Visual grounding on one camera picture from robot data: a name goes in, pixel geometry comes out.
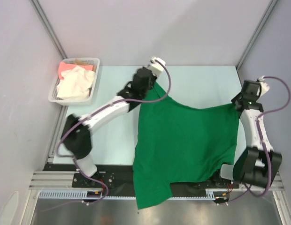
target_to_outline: white robotic arm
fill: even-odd
[[[261,116],[262,104],[256,102],[268,90],[269,86],[263,77],[255,82],[246,80],[241,92],[232,99],[245,130],[246,149],[236,152],[238,159],[234,165],[222,165],[221,177],[265,188],[270,168],[267,165],[264,145],[271,160],[271,182],[274,180],[282,156],[274,152],[268,140],[263,115]]]
[[[75,117],[70,115],[67,118],[62,135],[64,135],[74,124],[88,117],[78,128],[73,131],[64,141],[66,148],[71,151],[77,159],[77,165],[87,176],[91,177],[97,172],[97,167],[90,156],[92,149],[91,135],[100,129],[104,124],[112,119],[128,113],[140,103],[131,102],[129,99],[142,100],[146,97],[147,92],[152,89],[154,82],[163,72],[162,65],[165,62],[159,58],[151,58],[151,63],[147,67],[137,70],[133,80],[128,82],[123,90],[117,93],[111,101],[101,106],[95,111]]]

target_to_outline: plastic basket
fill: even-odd
[[[57,85],[59,84],[60,79],[59,79],[58,74],[57,74],[57,76],[56,76],[56,78],[53,81],[53,84],[51,86],[50,93],[48,94],[48,100],[50,102],[56,102],[56,103],[61,104],[61,105],[91,105],[92,104],[92,96],[94,93],[94,86],[95,86],[95,83],[96,83],[97,77],[98,77],[100,60],[98,58],[71,58],[71,59],[64,59],[62,62],[73,63],[73,61],[75,59],[81,60],[82,62],[85,62],[89,65],[97,66],[96,71],[95,71],[95,75],[94,75],[93,84],[92,84],[91,91],[90,91],[90,96],[86,99],[81,99],[81,100],[78,100],[78,99],[64,100],[64,99],[58,98],[57,97]]]

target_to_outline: green t-shirt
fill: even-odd
[[[164,94],[156,83],[145,100]],[[172,197],[170,183],[205,181],[222,164],[233,164],[237,130],[233,104],[195,109],[169,96],[142,104],[133,164],[138,209]]]

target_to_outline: metal frame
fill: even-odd
[[[30,0],[33,8],[35,9],[38,17],[40,18],[43,26],[45,27],[45,30],[47,31],[53,45],[57,49],[57,52],[59,55],[65,59],[67,58],[67,55],[58,40],[49,20],[47,19],[47,16],[45,12],[42,9],[42,6],[40,5],[38,0]],[[261,30],[263,29],[264,25],[266,24],[267,20],[269,19],[269,16],[273,12],[278,0],[272,0],[270,4],[268,5],[268,8],[266,9],[261,21],[259,22],[254,34],[252,35],[251,39],[249,40],[249,43],[243,52],[241,59],[239,60],[237,64],[237,72],[239,72],[240,68],[242,67],[248,53],[250,52],[251,48],[253,47],[258,35],[260,34]],[[57,147],[57,143],[59,141],[59,137],[61,136],[62,130],[61,127],[63,126],[63,123],[65,121],[65,115],[66,115],[67,107],[62,107],[56,126],[54,128],[52,141],[50,143],[48,152],[48,163],[52,163],[54,159],[54,150]],[[27,195],[27,204],[23,212],[23,218],[21,225],[29,225],[32,222],[34,211],[36,208],[37,200],[39,197],[39,194],[42,190],[74,190],[77,188],[73,188],[72,180],[75,172],[50,172],[50,171],[37,171],[34,172],[34,175],[32,177],[32,181],[30,184],[29,192]],[[260,187],[253,187],[253,191],[262,191],[262,188]],[[286,193],[281,181],[281,177],[279,174],[276,175],[273,185],[270,189],[273,192],[276,205],[282,220],[283,225],[291,225],[291,212],[289,210],[289,204],[287,201]],[[226,191],[226,189],[207,189],[207,191]],[[245,187],[240,187],[239,189],[234,189],[234,191],[245,191]]]
[[[38,15],[40,21],[42,22],[45,30],[47,31],[53,45],[55,46],[55,48],[57,49],[59,55],[61,56],[62,59],[66,59],[67,55],[59,41],[59,39],[57,38],[57,35],[55,34],[49,20],[47,19],[47,16],[45,14],[45,12],[43,11],[43,8],[41,7],[41,4],[39,3],[38,0],[30,0],[34,10],[36,11],[36,14]]]
[[[239,60],[239,62],[237,64],[237,66],[236,66],[237,72],[239,72],[240,68],[242,67],[246,57],[248,56],[250,50],[252,49],[252,47],[254,46],[254,43],[256,42],[257,37],[261,33],[261,31],[262,31],[264,25],[266,24],[266,22],[268,21],[270,15],[274,11],[275,6],[276,6],[278,1],[279,0],[272,0],[269,3],[265,13],[263,14],[261,20],[259,21],[257,28],[255,29],[255,31],[254,31],[254,33],[253,33],[253,35],[252,35],[247,47],[245,48],[245,50],[244,50],[244,52],[243,52],[243,54],[242,54],[242,56],[241,56],[241,58],[240,58],[240,60]]]

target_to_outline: purple cable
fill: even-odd
[[[278,77],[275,77],[275,76],[265,76],[264,78],[266,79],[275,79],[275,80],[278,80],[280,81],[285,87],[286,87],[286,90],[287,90],[287,93],[288,93],[288,99],[287,99],[287,102],[285,103],[285,105],[283,105],[282,107],[278,108],[278,109],[273,109],[273,110],[269,110],[269,111],[266,111],[266,112],[263,112],[262,114],[260,114],[258,117],[257,117],[257,120],[256,120],[256,126],[257,126],[257,130],[258,130],[258,134],[259,134],[259,138],[261,140],[261,143],[262,143],[262,148],[264,150],[264,152],[266,153],[266,158],[267,158],[267,164],[268,164],[268,182],[267,182],[267,186],[265,188],[265,190],[257,195],[255,194],[253,191],[250,190],[251,187],[248,187],[246,184],[245,186],[247,187],[247,189],[250,191],[250,193],[255,196],[255,197],[263,197],[269,190],[269,188],[271,187],[271,181],[272,181],[272,164],[271,164],[271,159],[269,157],[269,154],[268,154],[268,149],[263,141],[263,134],[262,134],[262,130],[261,130],[261,127],[260,127],[260,123],[259,123],[259,118],[266,115],[266,114],[269,114],[269,113],[275,113],[277,111],[280,111],[284,108],[286,108],[289,103],[291,102],[291,90],[289,88],[289,86],[287,85],[287,83],[285,81],[283,81],[282,79],[278,78]]]
[[[84,118],[83,120],[79,121],[77,124],[75,124],[71,129],[69,129],[69,130],[65,133],[65,135],[61,138],[61,140],[60,140],[59,143],[58,143],[57,150],[56,150],[56,154],[57,154],[57,156],[62,157],[62,158],[73,158],[73,161],[74,161],[75,166],[79,169],[79,172],[80,172],[80,173],[81,173],[85,178],[87,178],[87,179],[89,179],[89,180],[91,180],[91,181],[97,182],[97,183],[99,183],[99,184],[101,184],[101,185],[103,185],[103,186],[105,187],[105,189],[106,189],[105,195],[102,196],[101,198],[99,198],[98,200],[96,200],[96,201],[94,201],[94,202],[92,202],[92,203],[89,203],[89,205],[94,204],[94,203],[97,203],[97,202],[99,202],[99,201],[102,201],[105,197],[108,196],[108,194],[109,194],[109,190],[108,190],[107,185],[106,185],[105,183],[99,181],[99,180],[96,180],[96,179],[93,179],[93,178],[87,176],[83,171],[80,170],[79,166],[77,165],[77,160],[76,160],[73,156],[69,156],[69,155],[61,155],[61,154],[59,153],[59,147],[60,147],[60,145],[65,141],[65,139],[67,138],[67,136],[68,136],[71,132],[73,132],[73,131],[74,131],[74,130],[75,130],[75,129],[80,125],[80,124],[84,123],[86,120],[90,119],[91,117],[95,116],[96,114],[100,113],[101,111],[107,109],[107,108],[110,107],[111,105],[114,105],[114,104],[117,104],[117,103],[120,103],[120,102],[124,102],[124,101],[126,101],[126,102],[128,102],[128,101],[131,101],[131,102],[140,102],[140,103],[155,103],[155,102],[159,102],[159,101],[165,99],[165,98],[168,96],[168,94],[169,94],[169,92],[170,92],[170,89],[171,89],[171,83],[172,83],[172,82],[171,82],[171,77],[170,77],[170,74],[169,74],[167,68],[166,68],[162,63],[160,63],[158,60],[155,60],[155,62],[157,62],[160,66],[163,67],[163,69],[165,70],[165,72],[166,72],[166,74],[167,74],[167,76],[168,76],[168,90],[167,90],[167,92],[165,93],[164,96],[162,96],[162,97],[159,98],[159,99],[151,100],[151,101],[137,100],[137,99],[132,99],[132,98],[120,99],[120,100],[116,100],[116,101],[114,101],[114,102],[111,103],[111,104],[104,105],[103,107],[101,107],[101,108],[98,109],[97,111],[93,112],[89,117],[86,117],[86,118]],[[51,207],[51,208],[46,209],[46,210],[41,210],[41,211],[43,211],[43,212],[45,212],[45,211],[50,211],[50,210],[53,210],[53,209],[59,208],[59,207],[64,206],[64,205],[67,205],[67,204],[70,204],[70,203],[77,203],[77,202],[82,202],[82,201],[76,200],[76,201],[65,202],[65,203],[63,203],[63,204],[56,205],[56,206],[54,206],[54,207]]]

